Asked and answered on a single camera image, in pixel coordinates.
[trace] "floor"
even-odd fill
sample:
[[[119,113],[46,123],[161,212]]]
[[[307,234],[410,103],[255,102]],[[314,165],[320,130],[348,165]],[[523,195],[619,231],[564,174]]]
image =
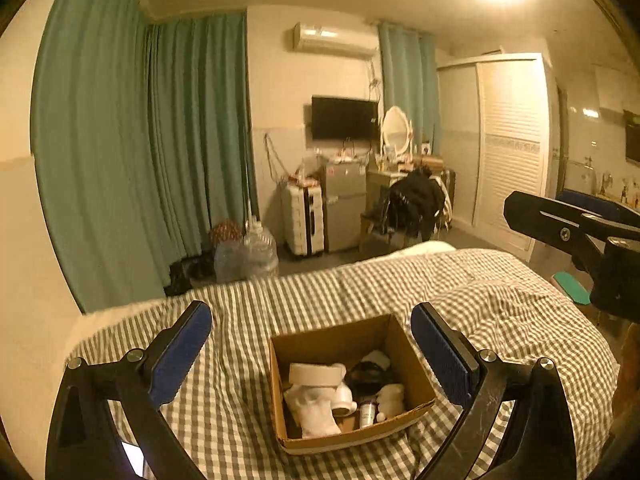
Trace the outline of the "floor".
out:
[[[484,240],[455,227],[451,228],[448,232],[441,232],[439,235],[434,237],[434,239],[436,238],[451,244],[457,249],[496,248]],[[402,240],[399,236],[393,238],[391,245],[388,245],[385,238],[371,235],[364,243],[362,252],[360,252],[358,248],[354,248],[352,250],[341,251],[339,253],[322,253],[310,258],[294,256],[288,248],[283,246],[278,249],[280,275],[287,276],[288,274],[297,274],[299,272],[313,272],[314,270],[331,269],[344,264],[352,264],[369,258],[383,256],[400,249],[401,243]],[[571,257],[568,254],[539,242],[537,242],[534,247],[529,267],[548,281],[556,272],[564,270],[580,282],[586,290],[591,290],[591,287],[593,286],[591,277],[586,272],[580,272],[580,270],[575,269],[571,263]],[[606,314],[601,314],[590,305],[579,306],[578,308],[580,308],[582,313],[597,327],[609,343],[611,351],[615,355],[616,359],[620,360],[620,347],[622,346],[623,335],[626,333],[628,323],[609,317]]]

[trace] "bolt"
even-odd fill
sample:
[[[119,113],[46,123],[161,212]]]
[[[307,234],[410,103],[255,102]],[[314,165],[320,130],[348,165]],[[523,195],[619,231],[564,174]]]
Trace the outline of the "bolt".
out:
[[[142,356],[145,353],[140,348],[134,348],[133,350],[129,350],[127,352],[127,361],[130,363],[137,363],[142,359]]]
[[[540,366],[542,366],[545,370],[551,370],[554,367],[554,362],[548,357],[543,357],[540,359]]]
[[[487,363],[493,363],[498,356],[493,350],[481,350],[480,358]]]
[[[69,368],[69,370],[75,370],[76,368],[78,368],[80,365],[82,364],[82,359],[79,357],[74,357],[73,359],[71,359],[71,361],[69,361],[66,364],[66,367]]]

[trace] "mini fridge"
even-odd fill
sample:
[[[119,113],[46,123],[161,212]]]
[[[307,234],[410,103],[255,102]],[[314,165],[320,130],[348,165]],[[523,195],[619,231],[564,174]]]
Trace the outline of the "mini fridge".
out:
[[[328,252],[357,247],[360,215],[367,205],[366,167],[359,162],[326,163],[321,171],[324,248]]]

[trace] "white mirror frame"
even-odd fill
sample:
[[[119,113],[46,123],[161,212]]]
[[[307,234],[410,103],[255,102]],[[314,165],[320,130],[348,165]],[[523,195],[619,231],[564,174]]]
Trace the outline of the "white mirror frame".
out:
[[[402,150],[399,150],[398,148],[396,148],[396,153],[398,155],[402,155],[404,152],[406,152],[407,148],[409,147],[409,144],[411,143],[411,139],[413,138],[411,123],[406,118],[406,114],[402,111],[402,108],[400,108],[399,106],[392,106],[391,108],[389,108],[389,110],[386,111],[385,118],[382,120],[382,127],[380,128],[382,131],[382,140],[384,141],[385,144],[391,145],[391,142],[387,138],[386,131],[385,131],[385,121],[391,111],[396,113],[404,122],[404,129],[406,131],[406,139],[404,142],[404,146],[402,147]]]

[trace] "black jacket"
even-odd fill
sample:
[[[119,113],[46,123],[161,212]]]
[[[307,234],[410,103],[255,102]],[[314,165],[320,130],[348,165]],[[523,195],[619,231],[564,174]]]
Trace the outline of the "black jacket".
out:
[[[430,176],[429,168],[420,167],[393,184],[388,194],[381,197],[372,214],[382,234],[402,231],[415,238],[420,233],[423,242],[431,238],[445,197]]]

